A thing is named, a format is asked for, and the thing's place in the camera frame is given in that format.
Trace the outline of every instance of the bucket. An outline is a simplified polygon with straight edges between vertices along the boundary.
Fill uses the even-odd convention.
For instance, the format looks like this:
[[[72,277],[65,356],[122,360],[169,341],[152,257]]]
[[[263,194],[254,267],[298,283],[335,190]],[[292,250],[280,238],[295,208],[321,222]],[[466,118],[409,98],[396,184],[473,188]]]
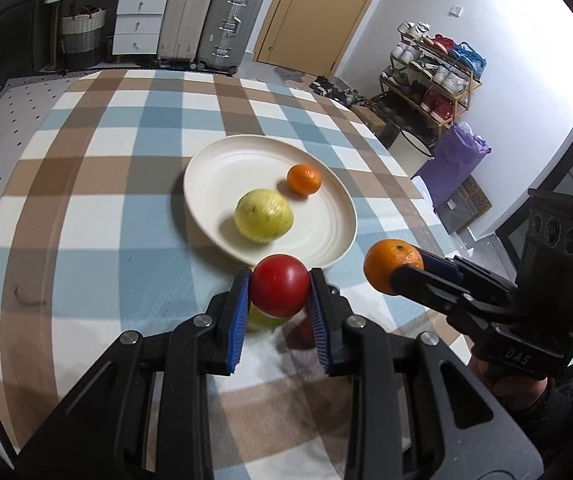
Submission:
[[[426,161],[433,160],[426,145],[405,130],[401,130],[393,141],[389,153],[409,177],[415,176]]]

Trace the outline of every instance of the screw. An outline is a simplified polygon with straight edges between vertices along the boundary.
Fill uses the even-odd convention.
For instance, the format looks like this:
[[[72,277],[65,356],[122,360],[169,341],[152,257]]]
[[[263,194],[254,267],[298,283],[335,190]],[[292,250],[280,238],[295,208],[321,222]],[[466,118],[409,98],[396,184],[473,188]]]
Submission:
[[[195,326],[199,326],[200,328],[211,326],[212,322],[213,318],[209,316],[209,314],[198,314],[193,318],[193,324]]]
[[[132,345],[135,343],[140,335],[135,330],[127,330],[126,332],[122,332],[120,336],[120,342],[123,345]]]
[[[367,324],[367,320],[362,316],[349,316],[347,317],[347,324],[352,328],[364,328]]]
[[[420,341],[427,346],[435,346],[440,342],[440,338],[435,332],[422,332],[420,334]]]

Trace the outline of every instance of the hand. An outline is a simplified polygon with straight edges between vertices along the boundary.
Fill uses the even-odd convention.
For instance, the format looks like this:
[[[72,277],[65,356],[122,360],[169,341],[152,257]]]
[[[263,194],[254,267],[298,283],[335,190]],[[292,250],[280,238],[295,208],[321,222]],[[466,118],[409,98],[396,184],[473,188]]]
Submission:
[[[532,406],[547,389],[547,379],[539,381],[527,376],[509,376],[498,380],[491,377],[491,365],[471,356],[467,365],[489,391],[496,397],[502,397],[502,405],[514,412],[520,412]]]

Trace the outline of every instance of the red tomato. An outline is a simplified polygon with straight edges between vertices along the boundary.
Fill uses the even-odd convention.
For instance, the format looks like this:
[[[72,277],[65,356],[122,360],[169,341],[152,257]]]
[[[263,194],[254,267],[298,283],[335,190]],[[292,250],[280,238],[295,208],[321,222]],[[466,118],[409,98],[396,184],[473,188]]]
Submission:
[[[287,254],[267,256],[250,277],[250,300],[267,316],[294,316],[305,306],[310,291],[307,268]]]

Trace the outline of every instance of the red shoe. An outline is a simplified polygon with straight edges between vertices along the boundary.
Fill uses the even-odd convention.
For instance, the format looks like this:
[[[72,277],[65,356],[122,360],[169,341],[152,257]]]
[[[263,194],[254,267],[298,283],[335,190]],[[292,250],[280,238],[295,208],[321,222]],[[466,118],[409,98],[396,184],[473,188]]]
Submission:
[[[436,37],[431,41],[433,41],[433,47],[444,54],[449,54],[449,50],[452,50],[455,46],[455,41],[451,38],[445,38],[441,34],[436,34]]]
[[[455,107],[452,102],[447,101],[441,95],[438,95],[438,105],[431,112],[433,117],[439,123],[444,123],[453,117]]]
[[[420,104],[420,108],[422,108],[425,112],[431,113],[433,108],[438,105],[439,95],[436,91],[431,90],[425,98],[422,100],[422,104]]]

